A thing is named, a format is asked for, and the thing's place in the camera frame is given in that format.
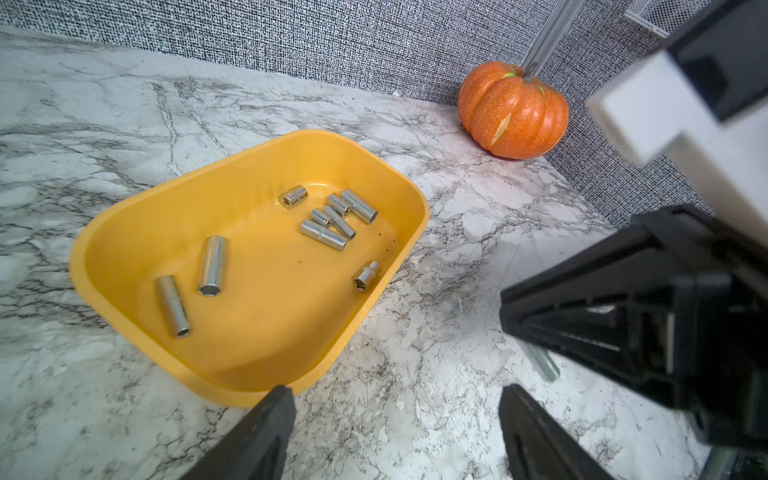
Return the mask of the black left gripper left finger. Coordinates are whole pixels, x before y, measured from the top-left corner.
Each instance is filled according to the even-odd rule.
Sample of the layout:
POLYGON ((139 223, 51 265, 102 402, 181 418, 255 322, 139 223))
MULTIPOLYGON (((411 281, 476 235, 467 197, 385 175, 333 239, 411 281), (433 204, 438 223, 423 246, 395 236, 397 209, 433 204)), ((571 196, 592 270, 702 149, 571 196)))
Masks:
POLYGON ((279 479, 293 431, 293 392, 272 389, 185 475, 186 479, 279 479))

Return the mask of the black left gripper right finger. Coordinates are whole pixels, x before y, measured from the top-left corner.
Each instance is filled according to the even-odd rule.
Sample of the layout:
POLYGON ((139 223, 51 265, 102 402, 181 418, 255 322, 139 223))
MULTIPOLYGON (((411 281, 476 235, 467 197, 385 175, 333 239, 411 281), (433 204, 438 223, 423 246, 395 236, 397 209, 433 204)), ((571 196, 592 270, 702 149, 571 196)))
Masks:
POLYGON ((499 419, 514 479, 610 477, 521 385, 503 389, 499 419))

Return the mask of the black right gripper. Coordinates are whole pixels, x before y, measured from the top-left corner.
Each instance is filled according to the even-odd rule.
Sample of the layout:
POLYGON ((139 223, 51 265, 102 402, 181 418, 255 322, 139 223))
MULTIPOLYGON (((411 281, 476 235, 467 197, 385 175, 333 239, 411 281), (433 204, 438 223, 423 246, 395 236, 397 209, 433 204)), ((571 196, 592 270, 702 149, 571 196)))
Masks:
POLYGON ((634 217, 504 289, 503 331, 669 409, 707 444, 767 446, 767 250, 690 205, 634 217))

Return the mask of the short chrome socket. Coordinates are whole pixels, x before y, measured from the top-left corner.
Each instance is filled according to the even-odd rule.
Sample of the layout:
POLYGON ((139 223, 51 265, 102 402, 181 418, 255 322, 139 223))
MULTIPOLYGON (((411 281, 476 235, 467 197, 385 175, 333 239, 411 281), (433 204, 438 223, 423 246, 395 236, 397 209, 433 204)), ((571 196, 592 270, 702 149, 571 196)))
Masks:
POLYGON ((295 187, 283 192, 279 196, 280 204, 286 209, 293 209, 308 198, 307 189, 302 185, 296 185, 295 187))

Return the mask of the long chrome socket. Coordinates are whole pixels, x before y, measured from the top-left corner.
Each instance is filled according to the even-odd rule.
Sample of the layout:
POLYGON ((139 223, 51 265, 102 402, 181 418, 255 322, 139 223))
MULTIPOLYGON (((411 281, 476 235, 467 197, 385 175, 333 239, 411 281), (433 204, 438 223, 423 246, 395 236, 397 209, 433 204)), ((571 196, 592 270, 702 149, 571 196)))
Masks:
POLYGON ((366 224, 370 225, 376 220, 378 210, 353 190, 343 190, 341 192, 341 198, 349 205, 351 211, 366 224))

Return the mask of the yellow plastic storage box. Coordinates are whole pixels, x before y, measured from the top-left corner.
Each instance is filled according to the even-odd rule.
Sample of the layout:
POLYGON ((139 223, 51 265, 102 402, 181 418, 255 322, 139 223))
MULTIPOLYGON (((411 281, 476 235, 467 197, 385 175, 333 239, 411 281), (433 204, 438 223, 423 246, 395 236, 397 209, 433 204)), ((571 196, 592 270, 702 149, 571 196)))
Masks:
POLYGON ((421 190, 358 143, 300 130, 124 200, 82 231, 70 258, 78 294, 198 396, 251 407, 272 388, 301 392, 333 364, 425 230, 421 190), (302 185, 293 209, 279 196, 302 185), (351 189, 378 210, 337 251, 300 232, 328 196, 351 189), (228 240, 222 293, 198 292, 205 241, 228 240), (381 271, 365 293, 353 278, 381 271), (154 281, 173 276, 192 332, 174 338, 154 281))

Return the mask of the orange decorative pumpkin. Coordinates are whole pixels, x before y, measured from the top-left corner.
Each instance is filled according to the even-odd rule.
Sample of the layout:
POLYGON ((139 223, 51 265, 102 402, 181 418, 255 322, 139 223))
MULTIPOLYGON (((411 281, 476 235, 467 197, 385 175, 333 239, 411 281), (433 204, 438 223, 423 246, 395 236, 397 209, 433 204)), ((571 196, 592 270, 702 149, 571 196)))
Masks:
POLYGON ((562 93, 517 65, 481 64, 465 78, 458 114, 473 140, 489 153, 527 160, 549 152, 564 136, 570 108, 562 93))

